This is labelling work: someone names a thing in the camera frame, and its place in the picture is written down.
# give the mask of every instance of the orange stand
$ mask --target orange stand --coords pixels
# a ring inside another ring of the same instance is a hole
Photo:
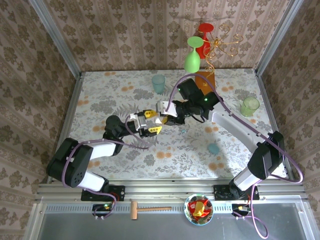
[[[215,82],[215,74],[212,74],[209,76],[208,75],[211,74],[210,71],[197,71],[196,74],[200,74],[202,76],[204,76],[205,78],[207,78],[209,80],[209,82],[216,87],[216,82]],[[197,87],[199,89],[201,89],[201,91],[203,92],[204,95],[212,92],[211,87],[207,84],[207,82],[205,80],[203,80],[201,77],[196,76],[195,77],[195,84],[197,85]]]

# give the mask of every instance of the small blue ball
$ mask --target small blue ball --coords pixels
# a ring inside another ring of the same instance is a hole
[[[220,148],[217,146],[217,144],[215,144],[215,143],[210,143],[210,144],[208,145],[208,151],[209,151],[209,153],[211,153],[211,154],[217,155],[217,154],[219,153],[219,151],[220,151]]]

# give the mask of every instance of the light blue glass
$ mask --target light blue glass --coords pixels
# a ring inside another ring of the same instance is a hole
[[[166,78],[161,74],[152,77],[153,89],[157,94],[162,94],[165,90]]]

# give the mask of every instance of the table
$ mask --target table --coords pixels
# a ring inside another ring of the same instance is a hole
[[[151,78],[166,78],[163,94],[153,91]],[[145,109],[155,109],[156,102],[167,101],[174,84],[187,73],[184,70],[145,70],[86,72],[72,121],[70,137],[76,140],[100,139],[108,116],[126,116]],[[248,96],[256,97],[260,108],[248,119],[258,127],[272,131],[259,85],[252,69],[216,69],[217,92],[237,112]],[[175,99],[182,100],[179,94]],[[132,136],[123,139],[137,145]],[[149,150],[123,147],[114,157],[102,157],[89,163],[89,170],[110,179],[146,178],[233,178],[250,159],[248,149],[224,128],[207,121],[186,119],[186,125],[164,126],[156,137],[145,138]],[[208,144],[216,144],[217,155],[209,153]],[[281,164],[275,174],[286,177]]]

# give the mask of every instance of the wall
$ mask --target wall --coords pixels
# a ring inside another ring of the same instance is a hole
[[[0,1],[0,239],[22,239],[75,79],[28,1]]]
[[[182,69],[200,21],[243,35],[239,54],[217,68],[257,65],[289,0],[45,0],[81,71]]]
[[[262,75],[320,226],[320,1],[304,0]]]

